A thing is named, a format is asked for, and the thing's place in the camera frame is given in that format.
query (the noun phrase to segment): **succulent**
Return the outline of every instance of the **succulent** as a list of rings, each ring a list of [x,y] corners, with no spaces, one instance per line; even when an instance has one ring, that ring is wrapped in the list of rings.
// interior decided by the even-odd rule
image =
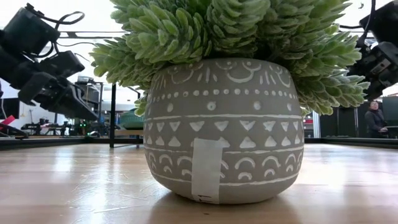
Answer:
[[[140,86],[144,114],[152,77],[171,64],[246,57],[287,68],[303,114],[359,106],[369,83],[346,76],[361,58],[356,36],[338,32],[348,0],[111,0],[111,18],[127,35],[98,44],[95,75]]]

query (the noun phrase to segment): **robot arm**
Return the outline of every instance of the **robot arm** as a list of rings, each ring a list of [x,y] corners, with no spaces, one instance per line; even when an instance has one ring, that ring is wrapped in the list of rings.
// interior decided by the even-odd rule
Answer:
[[[376,11],[375,2],[373,0],[373,11],[359,24],[365,33],[373,33],[378,45],[371,49],[364,45],[364,39],[359,39],[362,59],[350,67],[347,74],[365,76],[364,82],[371,83],[365,91],[368,100],[376,99],[384,89],[398,82],[398,1],[391,1]]]
[[[18,98],[23,103],[35,105],[35,101],[54,113],[96,120],[97,115],[82,100],[84,90],[67,80],[85,67],[71,51],[58,51],[56,41],[60,33],[43,18],[46,17],[28,4],[0,30],[0,78],[20,90]],[[40,56],[49,42],[50,52]],[[38,58],[50,55],[53,48],[57,50],[54,56],[38,62]]]

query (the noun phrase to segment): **wooden table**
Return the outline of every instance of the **wooden table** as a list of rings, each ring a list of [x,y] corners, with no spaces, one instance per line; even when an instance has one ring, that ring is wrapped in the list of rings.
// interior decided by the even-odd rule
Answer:
[[[398,151],[306,145],[296,183],[263,203],[205,205],[170,193],[143,150],[105,144],[0,151],[4,224],[398,223]]]

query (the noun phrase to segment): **gray ceramic pot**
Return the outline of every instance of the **gray ceramic pot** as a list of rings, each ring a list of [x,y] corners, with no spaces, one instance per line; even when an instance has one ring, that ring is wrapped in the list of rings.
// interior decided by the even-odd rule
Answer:
[[[159,72],[144,124],[154,178],[209,203],[253,203],[296,180],[303,125],[289,72],[244,58],[203,60]]]

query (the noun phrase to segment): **price tag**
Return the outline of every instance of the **price tag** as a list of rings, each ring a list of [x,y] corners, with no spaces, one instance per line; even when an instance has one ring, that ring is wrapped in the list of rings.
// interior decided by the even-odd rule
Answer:
[[[192,156],[192,196],[198,202],[218,204],[222,143],[196,138]]]

